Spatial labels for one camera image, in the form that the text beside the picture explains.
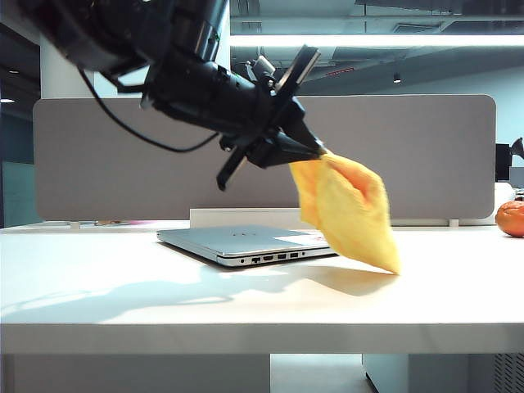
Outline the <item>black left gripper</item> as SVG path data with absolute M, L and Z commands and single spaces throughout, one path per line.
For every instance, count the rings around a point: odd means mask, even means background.
M 264 56 L 246 64 L 247 74 L 255 84 L 254 112 L 241 130 L 220 140 L 221 148 L 230 151 L 231 156 L 216 176 L 219 190 L 226 190 L 246 161 L 268 168 L 317 160 L 325 152 L 323 143 L 309 130 L 305 108 L 296 97 L 319 57 L 316 47 L 302 46 L 280 79 L 275 78 L 275 67 Z

